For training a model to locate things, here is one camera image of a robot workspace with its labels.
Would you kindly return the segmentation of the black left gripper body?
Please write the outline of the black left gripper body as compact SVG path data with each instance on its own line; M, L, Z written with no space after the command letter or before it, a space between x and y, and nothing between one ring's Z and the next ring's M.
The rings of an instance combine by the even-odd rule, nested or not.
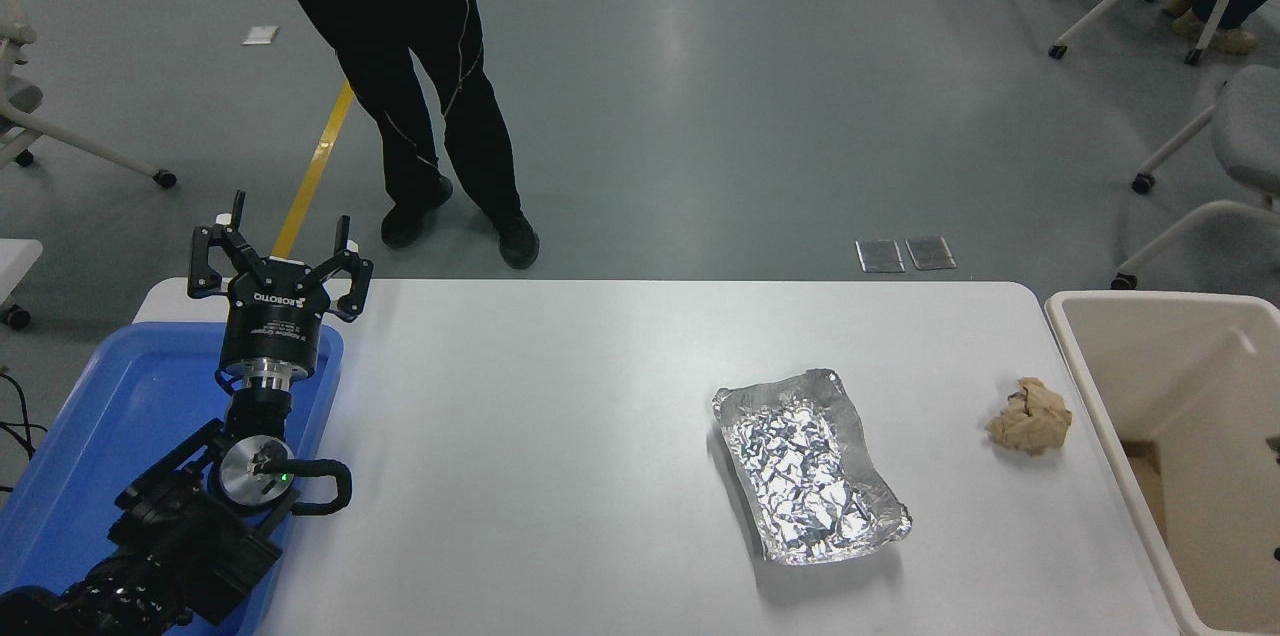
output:
M293 378L317 367L321 317L330 305L324 285L300 290L310 267L298 261L265 258L255 267L238 264L227 285L229 311L218 369L241 376L247 363L288 363Z

